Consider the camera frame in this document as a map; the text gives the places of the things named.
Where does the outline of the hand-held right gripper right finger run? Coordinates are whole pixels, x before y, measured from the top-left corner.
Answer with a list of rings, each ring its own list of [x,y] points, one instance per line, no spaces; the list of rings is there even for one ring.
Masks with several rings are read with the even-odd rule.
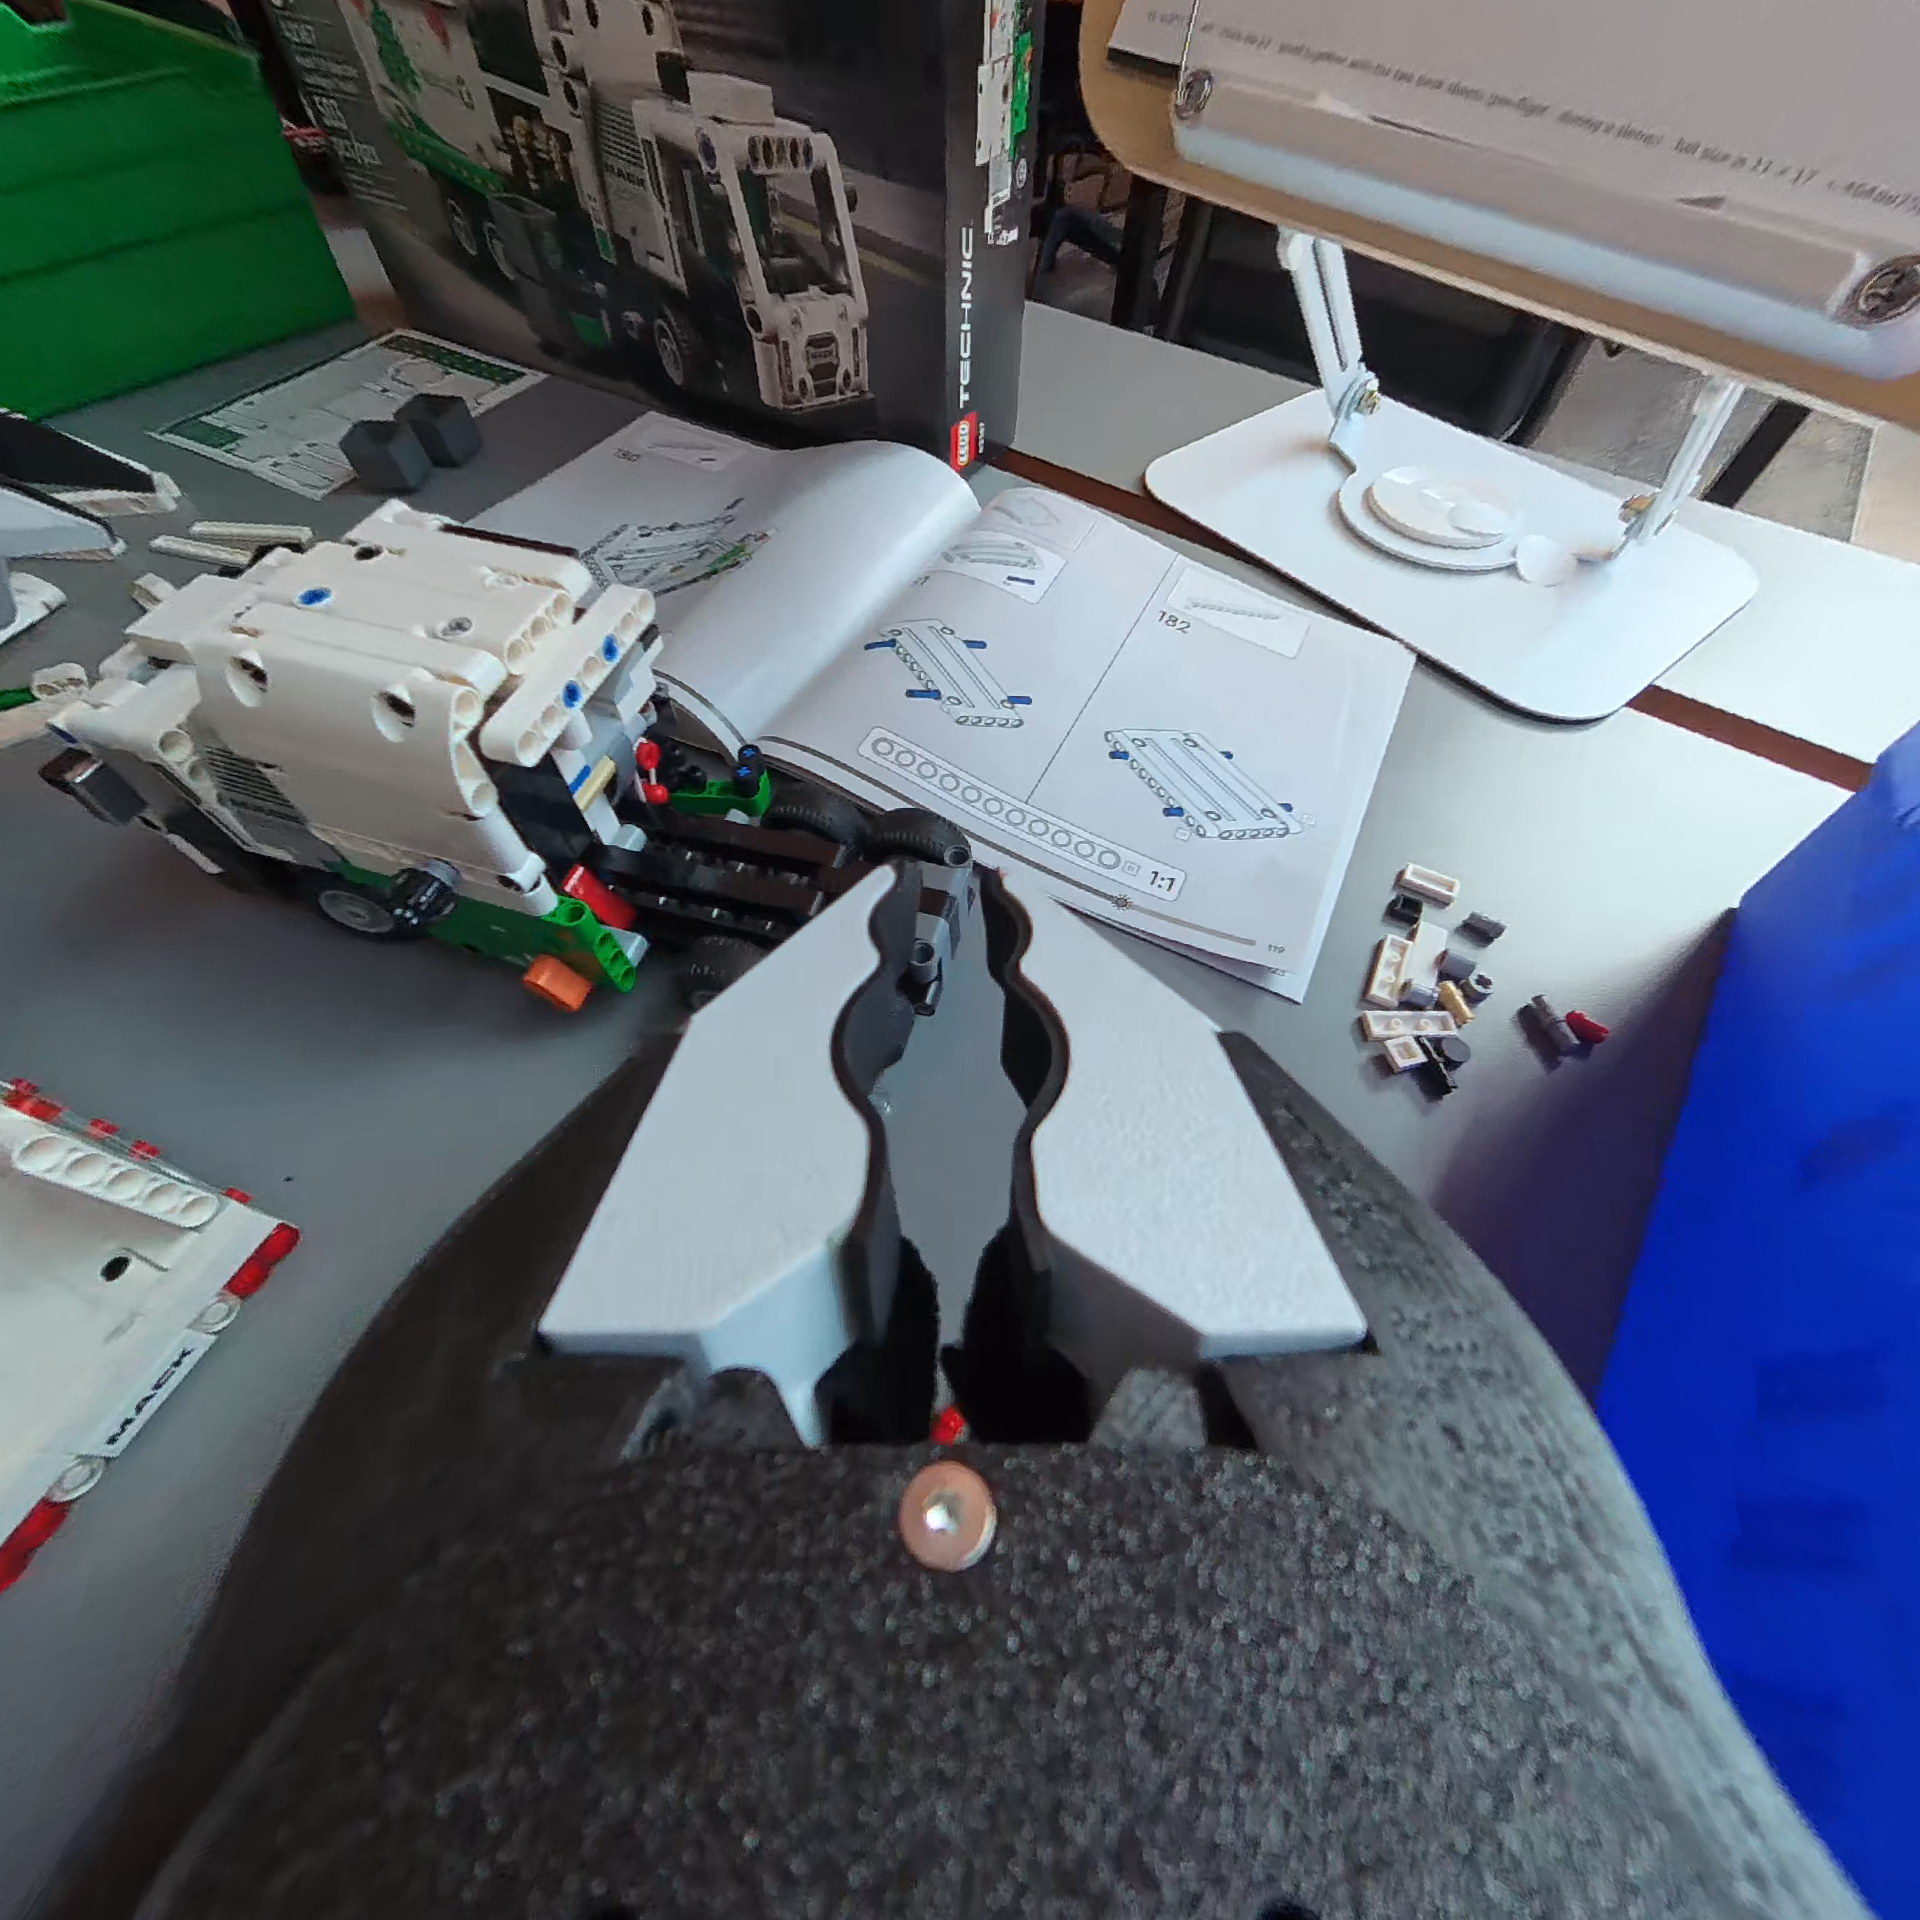
[[[956,1344],[974,1440],[1082,1442],[1135,1371],[1358,1348],[1363,1308],[1242,1070],[1261,1050],[1018,875],[979,879],[1023,1116]]]

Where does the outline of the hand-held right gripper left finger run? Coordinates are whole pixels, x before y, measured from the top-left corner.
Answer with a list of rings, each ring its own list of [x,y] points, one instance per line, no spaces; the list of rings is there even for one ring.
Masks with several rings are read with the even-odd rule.
[[[918,869],[879,866],[688,1019],[541,1311],[550,1348],[756,1371],[807,1444],[927,1436],[936,1287],[874,1106],[916,1022],[918,911]]]

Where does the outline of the white green lego truck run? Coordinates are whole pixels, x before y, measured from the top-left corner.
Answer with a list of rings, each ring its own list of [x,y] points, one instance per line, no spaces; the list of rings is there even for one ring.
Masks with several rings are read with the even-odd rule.
[[[696,1011],[878,870],[918,886],[896,995],[936,1011],[966,836],[694,735],[647,587],[386,501],[340,540],[140,595],[40,722],[39,779],[94,818],[359,940],[510,965],[565,1012],[628,991],[652,951]]]

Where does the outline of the white lego hopper assembly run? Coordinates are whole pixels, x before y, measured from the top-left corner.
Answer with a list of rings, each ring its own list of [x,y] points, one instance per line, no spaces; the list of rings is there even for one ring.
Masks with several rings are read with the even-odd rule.
[[[246,1190],[5,1079],[5,1590],[300,1242]]]

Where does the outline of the scattered white lego beams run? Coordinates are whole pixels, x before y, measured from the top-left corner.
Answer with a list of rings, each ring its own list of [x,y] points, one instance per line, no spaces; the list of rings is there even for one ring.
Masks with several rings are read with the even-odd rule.
[[[157,558],[191,560],[214,571],[240,571],[262,552],[275,549],[301,552],[316,540],[316,530],[300,520],[199,518],[188,526],[184,535],[151,538],[148,550]],[[5,684],[5,731],[36,724],[40,708],[55,708],[95,678],[99,671],[82,663],[40,663],[26,680]]]

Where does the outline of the lego sticker sheet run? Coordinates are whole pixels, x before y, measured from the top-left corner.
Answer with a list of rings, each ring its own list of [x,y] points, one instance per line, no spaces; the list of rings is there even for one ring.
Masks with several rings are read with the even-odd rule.
[[[410,326],[336,352],[294,374],[151,429],[168,448],[252,474],[304,499],[351,480],[350,426],[390,420],[418,396],[463,399],[470,416],[527,394],[543,372]]]

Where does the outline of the open lego instruction booklet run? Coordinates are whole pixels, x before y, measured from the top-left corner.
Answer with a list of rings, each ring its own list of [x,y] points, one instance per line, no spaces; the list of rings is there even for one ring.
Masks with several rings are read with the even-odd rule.
[[[1067,904],[1302,1000],[1411,654],[1082,499],[891,442],[643,416],[475,527],[656,597],[701,742],[924,807]]]

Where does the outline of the lego truck set box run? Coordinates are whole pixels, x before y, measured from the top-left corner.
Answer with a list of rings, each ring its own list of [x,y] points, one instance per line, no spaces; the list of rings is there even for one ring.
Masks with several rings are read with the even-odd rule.
[[[410,323],[964,474],[1018,432],[1026,2],[285,2]]]

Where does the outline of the pile of small tan pieces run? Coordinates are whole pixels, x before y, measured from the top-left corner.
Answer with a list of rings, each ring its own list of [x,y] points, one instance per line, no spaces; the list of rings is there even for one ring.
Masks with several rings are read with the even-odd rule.
[[[1458,1091],[1472,1066],[1469,1028],[1492,997],[1488,951],[1506,920],[1464,902],[1460,879],[1411,859],[1382,901],[1360,982],[1355,1036],[1381,1079],[1407,1080],[1429,1101]]]

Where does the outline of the green plastic bin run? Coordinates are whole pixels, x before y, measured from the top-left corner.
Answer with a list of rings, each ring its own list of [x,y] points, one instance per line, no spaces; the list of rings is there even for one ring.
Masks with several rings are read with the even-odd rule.
[[[255,55],[3,8],[3,403],[47,418],[351,320]]]

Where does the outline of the white folding stand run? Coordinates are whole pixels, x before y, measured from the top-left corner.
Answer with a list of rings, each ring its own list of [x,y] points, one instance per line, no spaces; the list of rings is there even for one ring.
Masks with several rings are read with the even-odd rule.
[[[1867,235],[1866,194],[1840,192],[1843,226],[1579,179],[1335,104],[1228,46],[1187,53],[1170,131],[1187,159],[1429,247],[1860,376],[1916,371],[1916,239]],[[1316,396],[1162,455],[1152,499],[1549,722],[1616,712],[1754,602],[1755,570],[1678,524],[1744,374],[1709,374],[1660,484],[1624,494],[1386,397],[1341,245],[1283,226],[1277,261]]]

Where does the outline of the blue plastic bin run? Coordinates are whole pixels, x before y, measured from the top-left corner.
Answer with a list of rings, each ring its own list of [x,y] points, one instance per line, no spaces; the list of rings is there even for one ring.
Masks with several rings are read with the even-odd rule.
[[[1600,1422],[1790,1798],[1916,1915],[1916,728],[1738,904]]]

